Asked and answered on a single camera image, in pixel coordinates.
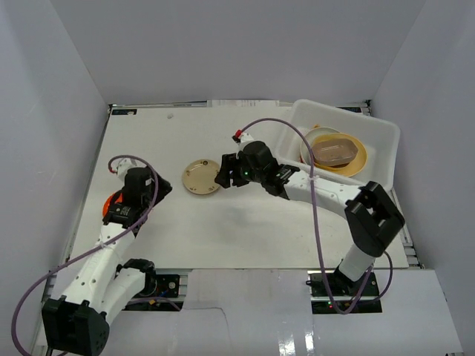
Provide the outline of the beige floral small plate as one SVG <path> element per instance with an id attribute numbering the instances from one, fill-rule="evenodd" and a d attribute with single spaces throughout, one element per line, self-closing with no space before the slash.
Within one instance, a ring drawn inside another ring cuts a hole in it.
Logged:
<path id="1" fill-rule="evenodd" d="M 220 165 L 210 159 L 199 159 L 190 163 L 184 170 L 182 182 L 185 189 L 196 195 L 216 192 L 220 186 L 214 181 Z"/>

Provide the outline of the orange round plate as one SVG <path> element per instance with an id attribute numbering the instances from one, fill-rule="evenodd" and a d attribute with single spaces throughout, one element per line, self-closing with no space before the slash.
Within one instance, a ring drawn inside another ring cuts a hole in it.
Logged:
<path id="1" fill-rule="evenodd" d="M 116 191 L 110 195 L 102 207 L 102 217 L 105 217 L 111 205 L 122 202 L 122 192 Z"/>

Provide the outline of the cream round plate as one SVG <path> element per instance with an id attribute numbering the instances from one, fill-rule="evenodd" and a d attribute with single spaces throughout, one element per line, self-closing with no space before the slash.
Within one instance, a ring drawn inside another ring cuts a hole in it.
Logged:
<path id="1" fill-rule="evenodd" d="M 338 131 L 333 128 L 317 128 L 317 129 L 311 129 L 309 130 L 305 135 L 305 140 L 307 142 L 302 141 L 300 145 L 300 160 L 302 163 L 305 165 L 310 165 L 311 159 L 309 155 L 309 150 L 307 147 L 307 144 L 309 144 L 310 147 L 312 147 L 313 142 L 320 136 L 326 135 L 326 134 L 336 134 Z"/>

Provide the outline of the brown square plate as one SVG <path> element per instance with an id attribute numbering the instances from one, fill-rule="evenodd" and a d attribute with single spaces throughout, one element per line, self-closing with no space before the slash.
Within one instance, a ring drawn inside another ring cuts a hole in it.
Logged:
<path id="1" fill-rule="evenodd" d="M 317 142 L 312 146 L 314 162 L 335 167 L 352 162 L 358 152 L 358 147 L 349 139 L 330 139 Z"/>

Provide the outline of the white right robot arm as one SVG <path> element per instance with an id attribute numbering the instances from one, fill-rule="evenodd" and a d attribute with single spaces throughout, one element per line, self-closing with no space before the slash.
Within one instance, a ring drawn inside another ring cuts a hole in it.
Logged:
<path id="1" fill-rule="evenodd" d="M 236 154 L 224 154 L 214 180 L 222 188 L 256 182 L 274 197 L 316 204 L 345 218 L 353 244 L 330 275 L 330 283 L 346 296 L 361 288 L 368 268 L 405 224 L 377 182 L 357 186 L 311 177 L 294 165 L 279 163 L 262 141 L 246 143 Z"/>

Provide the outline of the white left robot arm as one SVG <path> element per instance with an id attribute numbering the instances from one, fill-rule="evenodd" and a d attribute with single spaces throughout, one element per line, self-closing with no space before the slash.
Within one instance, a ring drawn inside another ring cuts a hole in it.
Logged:
<path id="1" fill-rule="evenodd" d="M 172 190 L 149 167 L 118 168 L 123 187 L 102 208 L 96 251 L 76 273 L 59 298 L 42 307 L 47 345 L 75 355 L 100 355 L 115 317 L 136 295 L 157 287 L 154 264 L 144 259 L 122 260 L 155 206 Z"/>

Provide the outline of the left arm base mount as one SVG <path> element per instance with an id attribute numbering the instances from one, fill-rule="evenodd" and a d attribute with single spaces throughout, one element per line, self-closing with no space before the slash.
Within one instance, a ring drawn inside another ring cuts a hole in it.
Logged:
<path id="1" fill-rule="evenodd" d="M 132 300 L 139 302 L 128 302 L 123 311 L 179 312 L 184 301 L 180 294 L 180 275 L 156 274 L 148 277 L 144 289 L 135 294 Z"/>

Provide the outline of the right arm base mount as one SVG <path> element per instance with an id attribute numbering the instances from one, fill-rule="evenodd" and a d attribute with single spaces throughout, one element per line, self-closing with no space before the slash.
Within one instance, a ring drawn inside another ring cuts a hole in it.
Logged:
<path id="1" fill-rule="evenodd" d="M 346 287 L 339 284 L 332 273 L 327 274 L 332 295 L 338 307 L 342 310 L 350 307 L 354 301 L 358 291 L 356 287 Z M 321 273 L 309 274 L 309 279 L 306 281 L 309 286 L 310 301 L 312 307 L 312 314 L 337 314 L 331 300 L 328 296 L 327 290 L 324 286 L 323 277 Z M 379 285 L 375 274 L 370 274 L 369 280 L 361 293 L 360 300 L 357 302 L 355 308 L 351 311 L 352 314 L 381 314 L 383 312 L 381 301 L 375 299 L 380 295 Z"/>

